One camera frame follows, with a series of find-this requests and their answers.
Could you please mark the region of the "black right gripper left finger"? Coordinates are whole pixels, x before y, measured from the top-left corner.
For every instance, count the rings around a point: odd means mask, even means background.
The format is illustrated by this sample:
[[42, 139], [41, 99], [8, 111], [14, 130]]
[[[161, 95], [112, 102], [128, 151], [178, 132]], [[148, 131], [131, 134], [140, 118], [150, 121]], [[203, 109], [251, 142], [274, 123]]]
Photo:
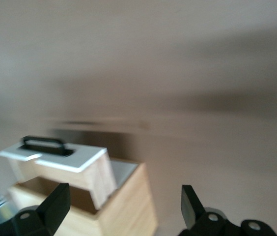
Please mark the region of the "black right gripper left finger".
[[60, 183], [40, 205], [23, 208], [0, 223], [0, 236], [53, 236], [70, 206], [69, 184]]

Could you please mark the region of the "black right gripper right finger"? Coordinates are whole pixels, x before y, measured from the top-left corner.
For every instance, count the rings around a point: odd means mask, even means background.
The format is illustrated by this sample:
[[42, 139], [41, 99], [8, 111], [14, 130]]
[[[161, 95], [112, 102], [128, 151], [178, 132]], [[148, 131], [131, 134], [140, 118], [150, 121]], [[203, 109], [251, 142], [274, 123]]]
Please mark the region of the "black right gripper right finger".
[[193, 187], [182, 185], [181, 212], [186, 224], [181, 236], [275, 236], [276, 232], [266, 223], [246, 219], [239, 226], [230, 222], [218, 209], [204, 207]]

